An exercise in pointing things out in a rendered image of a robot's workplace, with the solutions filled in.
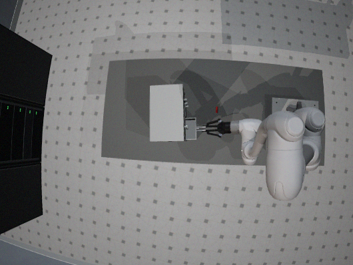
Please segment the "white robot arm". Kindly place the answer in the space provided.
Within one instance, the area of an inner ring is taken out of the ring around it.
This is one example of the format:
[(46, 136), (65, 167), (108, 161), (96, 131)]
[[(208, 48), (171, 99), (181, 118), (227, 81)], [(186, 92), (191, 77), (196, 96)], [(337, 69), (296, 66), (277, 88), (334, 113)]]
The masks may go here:
[(241, 134), (242, 160), (247, 165), (256, 163), (258, 156), (255, 155), (260, 154), (267, 139), (268, 191), (274, 199), (288, 201), (298, 196), (305, 171), (313, 171), (320, 164), (325, 122), (322, 111), (314, 107), (302, 108), (301, 102), (297, 102), (296, 108), (287, 107), (286, 111), (272, 113), (263, 122), (258, 119), (231, 121), (230, 132)]

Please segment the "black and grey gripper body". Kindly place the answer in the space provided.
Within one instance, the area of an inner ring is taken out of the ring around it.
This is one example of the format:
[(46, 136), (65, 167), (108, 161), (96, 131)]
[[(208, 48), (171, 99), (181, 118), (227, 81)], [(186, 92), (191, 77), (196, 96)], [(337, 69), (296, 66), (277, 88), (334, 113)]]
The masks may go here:
[[(225, 124), (225, 130), (224, 130), (224, 124)], [(218, 125), (222, 125), (221, 127), (217, 127), (217, 129), (222, 129), (221, 131), (218, 131), (220, 134), (231, 133), (230, 122), (220, 122)]]

